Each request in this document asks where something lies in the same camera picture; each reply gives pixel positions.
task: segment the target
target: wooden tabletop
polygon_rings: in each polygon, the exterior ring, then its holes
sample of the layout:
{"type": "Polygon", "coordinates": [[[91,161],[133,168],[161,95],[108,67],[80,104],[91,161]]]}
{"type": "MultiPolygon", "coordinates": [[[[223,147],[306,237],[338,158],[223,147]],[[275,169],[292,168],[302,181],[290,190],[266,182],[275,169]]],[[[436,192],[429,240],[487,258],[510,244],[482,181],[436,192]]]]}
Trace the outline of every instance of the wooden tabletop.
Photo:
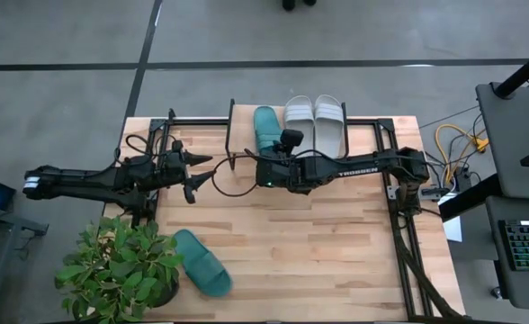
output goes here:
{"type": "MultiPolygon", "coordinates": [[[[252,113],[239,106],[233,116],[231,151],[255,146],[252,113]]],[[[422,149],[414,116],[391,116],[399,147],[422,149]]],[[[123,137],[147,135],[150,118],[129,118],[123,137]]],[[[190,173],[213,169],[226,157],[224,126],[172,127],[171,134],[196,154],[212,155],[190,173]]],[[[351,155],[373,152],[369,127],[349,127],[351,155]]],[[[121,145],[123,156],[137,153],[121,145]]],[[[223,164],[215,176],[227,193],[241,193],[255,182],[256,163],[237,160],[234,172],[223,164]]],[[[182,186],[162,190],[157,222],[162,234],[189,229],[222,261],[233,280],[223,298],[201,295],[181,269],[181,289],[167,305],[146,312],[146,320],[188,321],[372,321],[405,320],[390,217],[380,175],[337,179],[310,195],[256,188],[241,198],[219,194],[208,182],[184,200],[182,186]]],[[[429,209],[437,210],[432,202],[429,209]]],[[[105,216],[121,213],[109,205],[105,216]]],[[[427,276],[461,314],[462,298],[443,223],[435,215],[415,218],[427,276]]],[[[420,299],[411,277],[417,313],[420,299]]]]}

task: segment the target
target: black shoe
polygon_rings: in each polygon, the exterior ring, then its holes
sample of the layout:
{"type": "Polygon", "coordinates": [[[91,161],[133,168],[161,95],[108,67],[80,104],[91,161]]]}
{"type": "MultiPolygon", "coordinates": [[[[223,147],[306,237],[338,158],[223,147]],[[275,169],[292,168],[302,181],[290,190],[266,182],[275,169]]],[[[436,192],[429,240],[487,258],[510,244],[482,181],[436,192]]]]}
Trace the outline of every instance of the black shoe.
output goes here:
{"type": "Polygon", "coordinates": [[[282,0],[282,8],[284,8],[286,11],[292,11],[296,3],[296,0],[282,0]]]}

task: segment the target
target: teal slipper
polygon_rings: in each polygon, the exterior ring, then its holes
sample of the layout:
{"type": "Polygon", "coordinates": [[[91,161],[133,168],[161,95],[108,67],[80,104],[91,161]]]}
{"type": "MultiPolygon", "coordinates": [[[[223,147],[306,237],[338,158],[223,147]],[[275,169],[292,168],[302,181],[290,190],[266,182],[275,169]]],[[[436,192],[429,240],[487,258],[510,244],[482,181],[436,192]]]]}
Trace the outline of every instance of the teal slipper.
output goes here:
{"type": "Polygon", "coordinates": [[[272,107],[260,106],[256,108],[254,118],[256,149],[260,153],[262,149],[272,147],[276,140],[281,141],[282,130],[272,107]]]}
{"type": "Polygon", "coordinates": [[[186,275],[210,297],[221,297],[230,292],[232,280],[222,263],[188,229],[181,229],[174,235],[176,253],[184,256],[183,267],[186,275]]]}

